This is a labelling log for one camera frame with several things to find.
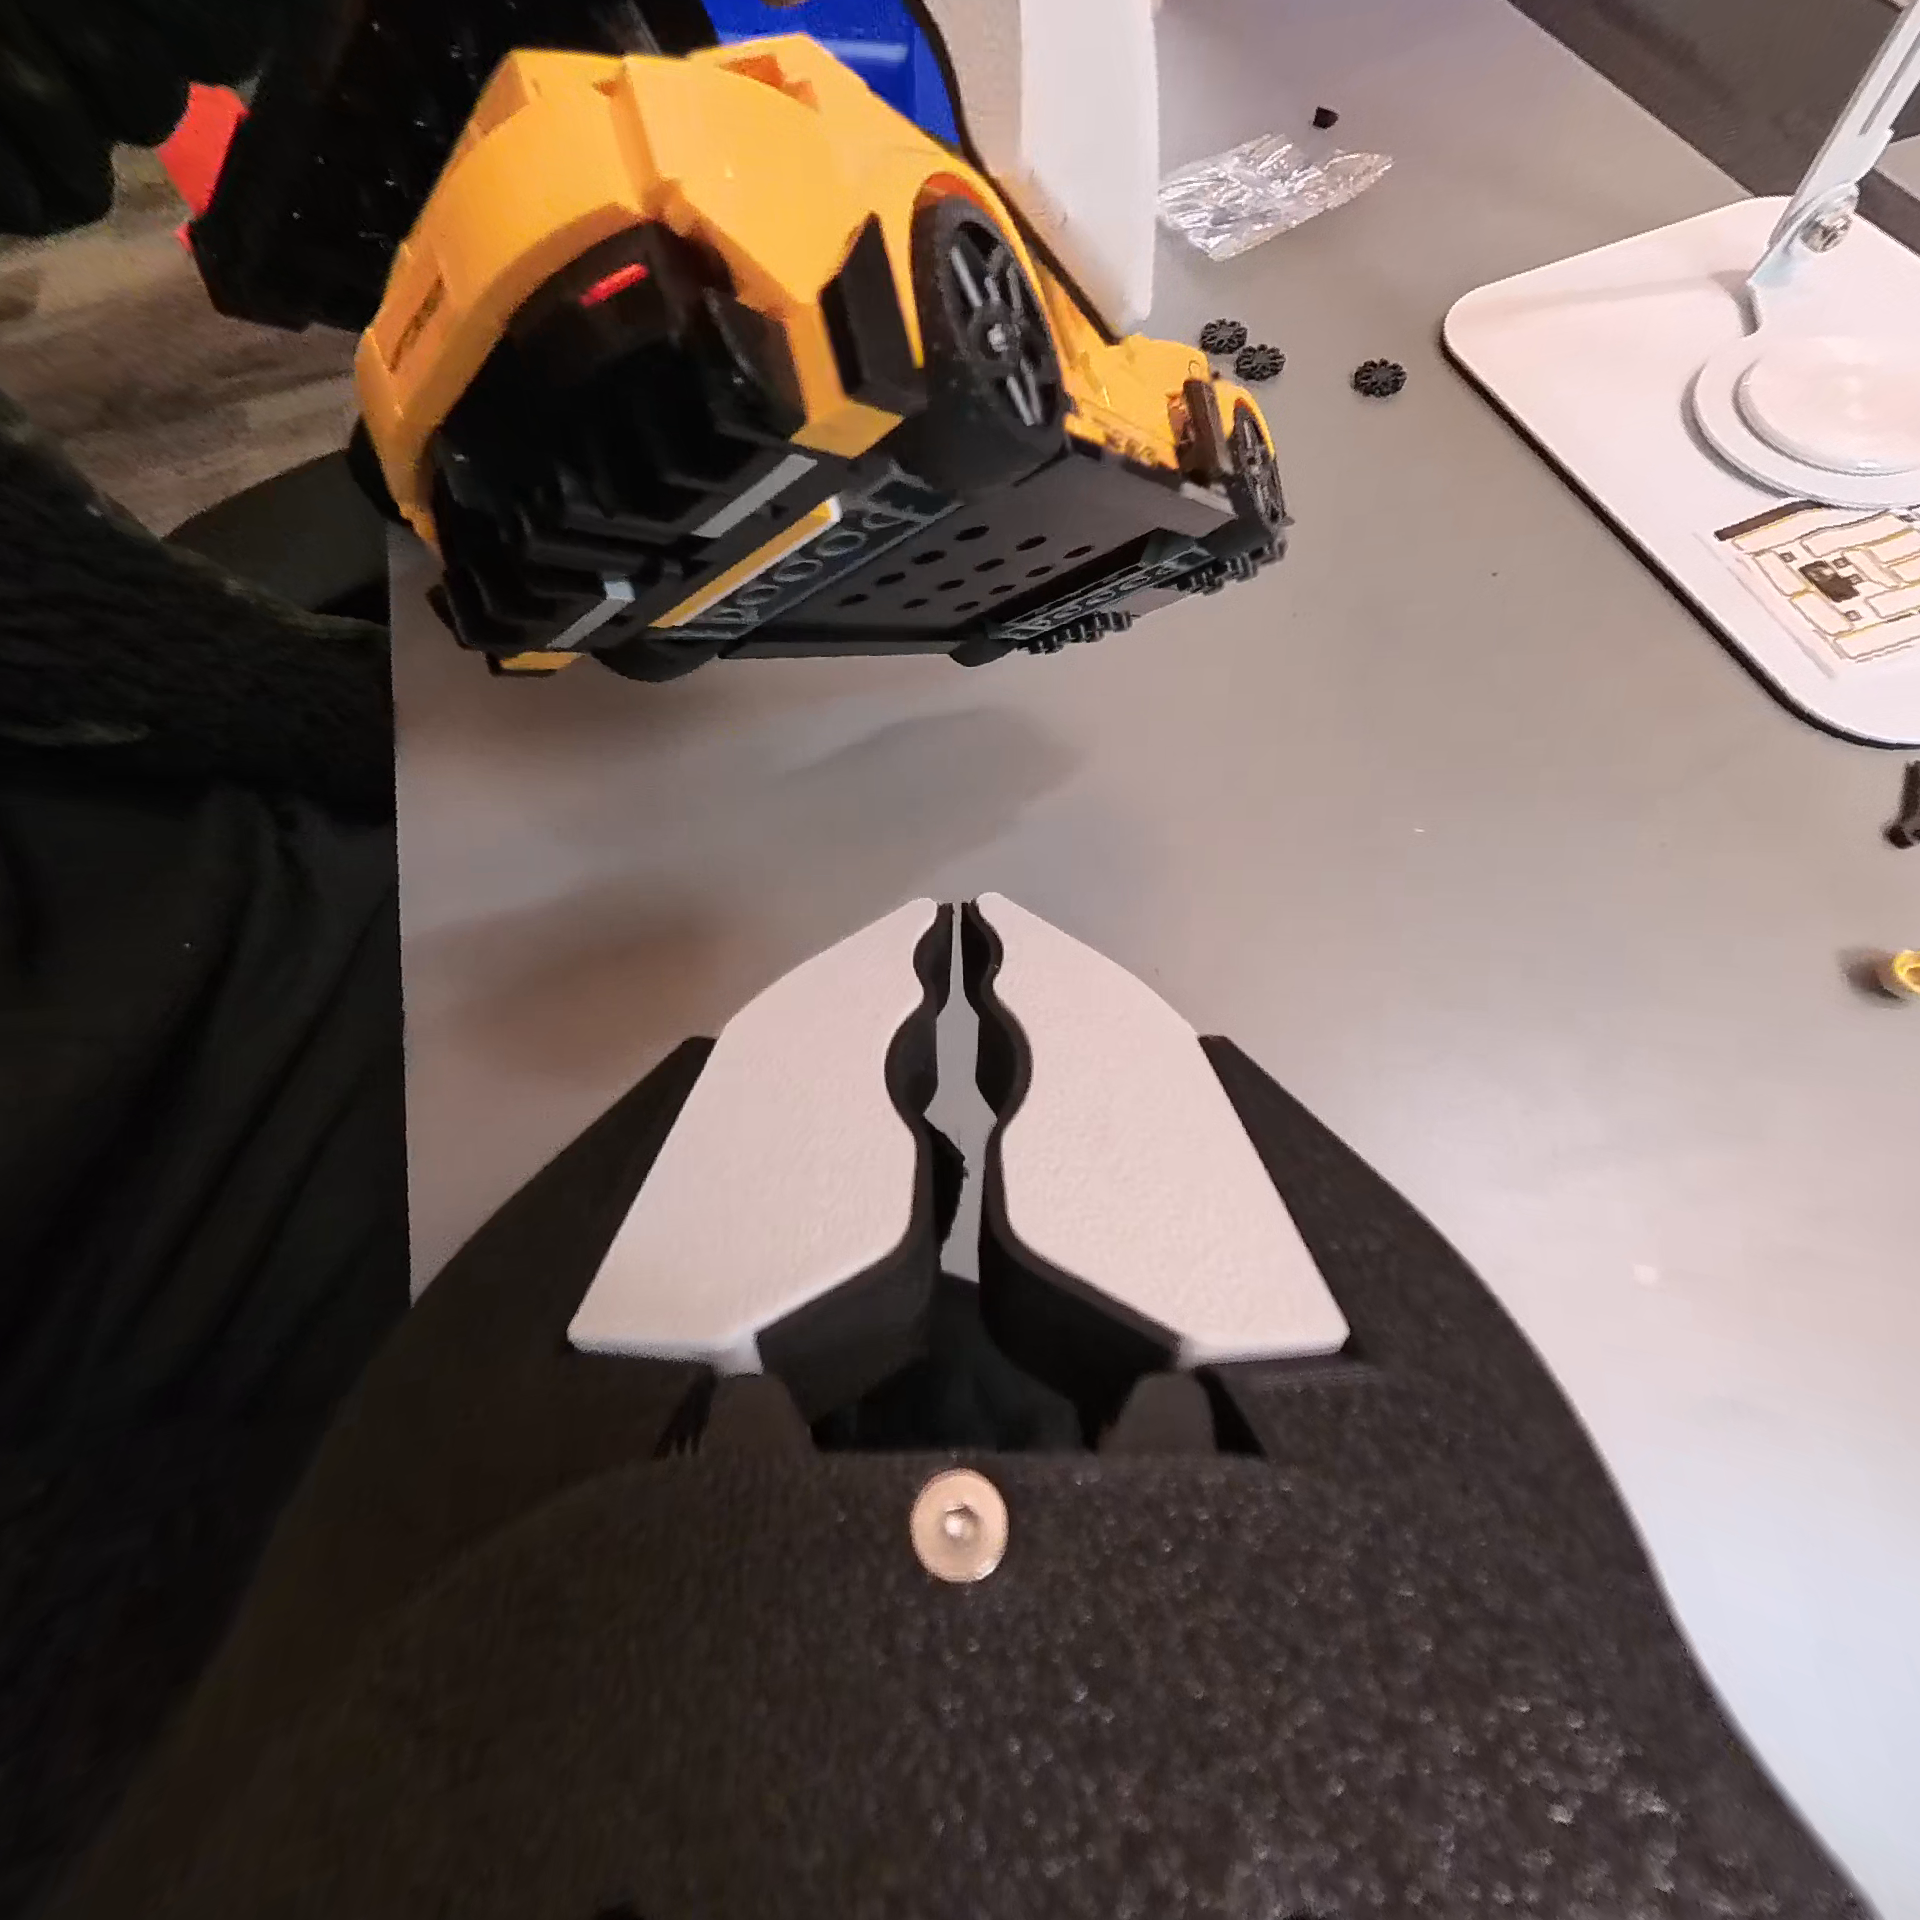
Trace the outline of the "white monitor stand base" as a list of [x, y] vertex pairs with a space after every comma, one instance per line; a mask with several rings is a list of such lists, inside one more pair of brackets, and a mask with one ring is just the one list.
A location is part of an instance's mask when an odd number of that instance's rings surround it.
[[1918, 667], [1827, 675], [1710, 550], [1707, 535], [1789, 501], [1915, 505], [1915, 468], [1835, 471], [1773, 445], [1753, 414], [1835, 396], [1863, 419], [1865, 376], [1782, 376], [1743, 284], [1787, 199], [1741, 199], [1570, 255], [1452, 304], [1452, 361], [1787, 707], [1838, 738], [1914, 751]]

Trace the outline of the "red plastic storage bin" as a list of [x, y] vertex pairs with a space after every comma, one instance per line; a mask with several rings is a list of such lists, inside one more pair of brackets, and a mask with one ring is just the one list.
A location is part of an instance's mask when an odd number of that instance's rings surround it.
[[186, 209], [175, 231], [182, 251], [188, 251], [188, 228], [212, 202], [247, 112], [249, 104], [239, 88], [192, 80], [186, 85], [186, 106], [175, 130], [155, 150], [163, 176]]

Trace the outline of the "clear crumpled plastic bag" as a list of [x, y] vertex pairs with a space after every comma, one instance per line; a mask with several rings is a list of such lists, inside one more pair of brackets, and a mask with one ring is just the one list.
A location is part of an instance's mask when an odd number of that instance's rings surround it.
[[1190, 251], [1223, 264], [1352, 203], [1391, 163], [1330, 130], [1268, 133], [1166, 174], [1156, 221]]

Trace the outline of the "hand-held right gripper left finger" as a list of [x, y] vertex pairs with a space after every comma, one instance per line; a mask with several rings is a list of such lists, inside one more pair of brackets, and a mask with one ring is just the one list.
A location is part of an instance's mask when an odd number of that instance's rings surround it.
[[939, 1276], [951, 910], [907, 899], [721, 1030], [567, 1327], [717, 1373], [892, 1373]]

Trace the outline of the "blue plastic storage bin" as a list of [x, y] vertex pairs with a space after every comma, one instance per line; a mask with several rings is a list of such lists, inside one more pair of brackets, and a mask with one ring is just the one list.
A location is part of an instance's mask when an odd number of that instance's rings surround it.
[[948, 76], [906, 2], [702, 2], [718, 42], [807, 34], [920, 130], [957, 146]]

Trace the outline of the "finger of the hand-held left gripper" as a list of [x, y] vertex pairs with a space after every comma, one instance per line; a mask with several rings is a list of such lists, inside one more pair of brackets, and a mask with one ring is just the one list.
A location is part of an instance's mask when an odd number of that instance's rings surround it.
[[922, 2], [957, 139], [1109, 341], [1153, 304], [1154, 3]]

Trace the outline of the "lego sticker sheet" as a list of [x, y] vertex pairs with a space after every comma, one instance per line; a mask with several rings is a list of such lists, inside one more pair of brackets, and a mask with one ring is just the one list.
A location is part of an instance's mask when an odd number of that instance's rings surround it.
[[1915, 505], [1800, 499], [1714, 529], [1707, 546], [1827, 675], [1915, 667]]

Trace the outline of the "yellow and black lego car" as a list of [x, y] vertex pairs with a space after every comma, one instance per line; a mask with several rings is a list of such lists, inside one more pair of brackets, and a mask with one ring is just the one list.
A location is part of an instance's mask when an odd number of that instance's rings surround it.
[[807, 34], [509, 50], [355, 386], [498, 679], [1052, 654], [1289, 528], [1256, 396], [1106, 339], [960, 140]]

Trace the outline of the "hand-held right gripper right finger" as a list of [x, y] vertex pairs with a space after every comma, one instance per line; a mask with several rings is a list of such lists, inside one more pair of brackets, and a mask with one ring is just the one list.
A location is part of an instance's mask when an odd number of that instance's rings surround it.
[[1198, 1033], [1005, 896], [964, 910], [978, 1278], [1030, 1370], [1331, 1356], [1351, 1326]]

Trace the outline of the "person's left forearm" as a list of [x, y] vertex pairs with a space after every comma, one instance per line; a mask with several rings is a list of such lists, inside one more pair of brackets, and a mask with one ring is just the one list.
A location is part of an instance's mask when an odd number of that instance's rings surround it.
[[277, 2], [5, 2], [1, 232], [44, 239], [111, 205], [111, 151], [154, 150], [192, 82], [244, 82], [288, 6]]

